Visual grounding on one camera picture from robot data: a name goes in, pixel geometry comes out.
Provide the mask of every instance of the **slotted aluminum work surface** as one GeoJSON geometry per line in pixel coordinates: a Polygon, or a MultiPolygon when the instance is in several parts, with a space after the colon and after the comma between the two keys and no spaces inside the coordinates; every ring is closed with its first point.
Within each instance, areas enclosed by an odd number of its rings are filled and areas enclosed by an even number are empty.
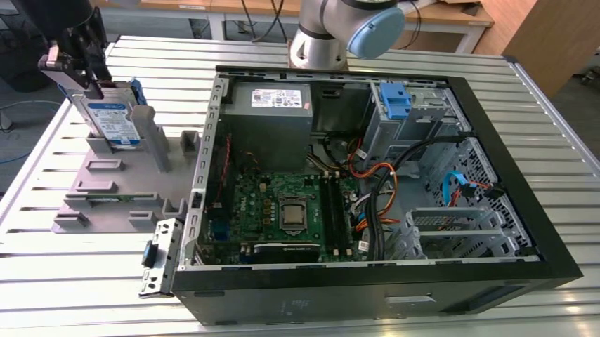
{"type": "MultiPolygon", "coordinates": [[[[115,79],[135,76],[166,133],[202,132],[215,65],[285,67],[284,44],[122,37],[115,79]]],[[[0,336],[594,336],[600,333],[600,180],[590,151],[519,65],[493,56],[394,51],[349,59],[350,70],[465,77],[493,121],[584,278],[521,296],[480,315],[284,326],[203,327],[173,299],[141,300],[147,234],[50,232],[88,150],[88,128],[63,104],[0,203],[0,336]]]]}

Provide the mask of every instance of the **hinge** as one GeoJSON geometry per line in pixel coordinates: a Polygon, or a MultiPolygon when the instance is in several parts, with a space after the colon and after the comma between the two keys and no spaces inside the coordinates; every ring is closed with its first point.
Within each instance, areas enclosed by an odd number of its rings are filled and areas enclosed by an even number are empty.
{"type": "Polygon", "coordinates": [[[141,298],[173,297],[171,283],[178,265],[183,224],[178,219],[159,221],[153,240],[143,251],[141,298]]]}

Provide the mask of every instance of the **blue drive bay latch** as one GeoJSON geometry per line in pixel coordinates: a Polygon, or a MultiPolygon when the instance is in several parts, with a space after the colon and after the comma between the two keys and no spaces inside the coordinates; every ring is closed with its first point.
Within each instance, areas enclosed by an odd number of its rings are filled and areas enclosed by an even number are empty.
{"type": "Polygon", "coordinates": [[[413,107],[411,94],[402,83],[381,83],[381,99],[388,109],[389,119],[407,119],[413,107]]]}

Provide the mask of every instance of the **sticker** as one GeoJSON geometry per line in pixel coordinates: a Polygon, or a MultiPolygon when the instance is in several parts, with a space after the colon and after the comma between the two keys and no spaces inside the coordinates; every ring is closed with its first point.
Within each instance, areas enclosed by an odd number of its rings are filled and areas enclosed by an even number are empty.
{"type": "Polygon", "coordinates": [[[197,10],[199,10],[199,11],[206,10],[206,7],[205,7],[205,6],[179,5],[179,8],[181,8],[181,9],[197,9],[197,10]]]}
{"type": "Polygon", "coordinates": [[[480,22],[480,21],[469,21],[469,25],[472,26],[489,26],[489,22],[480,22]]]}
{"type": "Polygon", "coordinates": [[[302,92],[300,90],[257,89],[253,91],[253,107],[302,108],[302,92]]]}
{"type": "Polygon", "coordinates": [[[357,156],[361,157],[362,159],[366,158],[366,152],[362,151],[361,149],[357,149],[357,156]]]}
{"type": "Polygon", "coordinates": [[[105,133],[105,138],[118,145],[137,145],[141,135],[131,121],[127,107],[121,103],[88,103],[90,116],[105,133]]]}
{"type": "Polygon", "coordinates": [[[360,251],[369,251],[369,242],[358,241],[358,250],[360,251]]]}

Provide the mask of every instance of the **green circuit board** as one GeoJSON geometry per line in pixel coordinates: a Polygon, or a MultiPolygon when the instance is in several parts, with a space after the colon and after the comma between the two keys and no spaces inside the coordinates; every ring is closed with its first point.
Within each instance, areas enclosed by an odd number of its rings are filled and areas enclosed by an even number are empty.
{"type": "MultiPolygon", "coordinates": [[[[229,242],[282,242],[312,243],[321,245],[321,261],[353,260],[353,253],[338,252],[334,255],[325,249],[324,212],[320,192],[320,175],[310,174],[246,174],[239,175],[234,187],[234,207],[229,227],[229,242]],[[306,229],[286,231],[281,229],[282,205],[293,200],[306,205],[306,229]]],[[[340,190],[345,207],[349,196],[357,191],[353,178],[340,179],[340,190]]],[[[349,219],[344,219],[350,237],[349,219]]],[[[239,263],[233,247],[221,248],[222,263],[239,263]]]]}

